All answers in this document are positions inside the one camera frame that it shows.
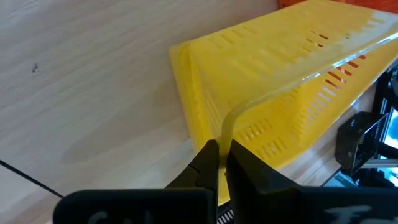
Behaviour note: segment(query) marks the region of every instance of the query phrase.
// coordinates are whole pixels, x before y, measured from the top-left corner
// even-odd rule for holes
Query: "wooden table surface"
[[[1,1],[0,160],[61,195],[165,186],[194,157],[169,47],[276,9],[277,0]],[[335,129],[281,172],[317,185],[337,170]],[[0,183],[0,223],[34,223],[24,210],[35,201],[52,211],[58,198],[0,174],[10,180]]]

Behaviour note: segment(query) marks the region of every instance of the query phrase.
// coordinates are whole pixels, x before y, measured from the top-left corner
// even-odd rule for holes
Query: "yellow plastic basket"
[[[397,58],[398,16],[305,1],[170,49],[196,151],[234,138],[278,169],[307,150]],[[219,204],[229,200],[220,169]]]

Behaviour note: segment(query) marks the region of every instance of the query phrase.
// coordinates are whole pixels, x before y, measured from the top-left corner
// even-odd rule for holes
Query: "translucent edge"
[[[183,112],[185,115],[185,122],[188,127],[189,135],[191,136],[191,138],[193,138],[192,136],[197,136],[198,133],[195,131],[193,121],[191,119],[189,119],[190,105],[187,100],[187,98],[192,97],[192,94],[187,93],[183,87],[184,86],[184,81],[183,81],[184,74],[182,74],[182,71],[180,69],[180,65],[184,64],[184,59],[189,61],[188,52],[187,52],[188,46],[189,46],[189,42],[183,42],[181,44],[171,46],[171,48],[169,49],[169,57],[170,57],[170,62],[171,62],[171,66],[172,66],[173,73],[174,73],[174,79],[176,82],[178,94],[180,96],[180,102],[181,102],[182,109],[183,109]],[[192,145],[193,145],[195,154],[198,154],[200,149],[205,144],[200,144],[197,139],[193,138]]]
[[[238,118],[248,109],[251,109],[257,105],[260,105],[261,103],[265,101],[269,101],[274,99],[275,97],[287,93],[290,90],[293,90],[294,88],[302,85],[303,83],[309,82],[310,80],[319,77],[321,74],[324,74],[330,70],[333,70],[336,67],[339,67],[340,65],[343,65],[351,60],[356,59],[360,55],[364,55],[378,47],[380,47],[383,44],[386,44],[390,41],[395,40],[398,37],[398,32],[394,32],[392,34],[386,34],[381,37],[381,40],[375,40],[373,42],[361,45],[354,50],[351,50],[347,52],[346,54],[343,54],[341,57],[336,58],[334,61],[335,63],[330,63],[329,65],[326,66],[321,66],[315,69],[316,73],[310,74],[308,76],[302,75],[298,78],[296,78],[293,82],[290,84],[283,86],[282,88],[276,89],[271,92],[264,93],[263,95],[260,95],[257,98],[253,98],[247,101],[244,101],[240,103],[238,106],[233,108],[226,116],[222,124],[222,129],[221,129],[221,136],[220,136],[220,166],[225,167],[226,165],[226,158],[229,153],[229,149],[231,147],[231,141],[233,138],[233,131],[234,131],[234,125]]]

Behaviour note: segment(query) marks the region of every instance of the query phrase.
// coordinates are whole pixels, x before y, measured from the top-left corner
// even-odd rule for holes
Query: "metal component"
[[[371,159],[362,165],[363,168],[390,168],[398,167],[398,159]]]
[[[353,176],[375,155],[384,132],[387,114],[359,112],[339,127],[336,141],[336,161],[344,174]]]

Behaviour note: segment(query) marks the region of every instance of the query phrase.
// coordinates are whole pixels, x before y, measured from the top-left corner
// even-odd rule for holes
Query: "orange object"
[[[305,0],[279,0],[279,7],[285,8]],[[368,7],[398,14],[398,0],[334,0],[353,4],[356,6]]]

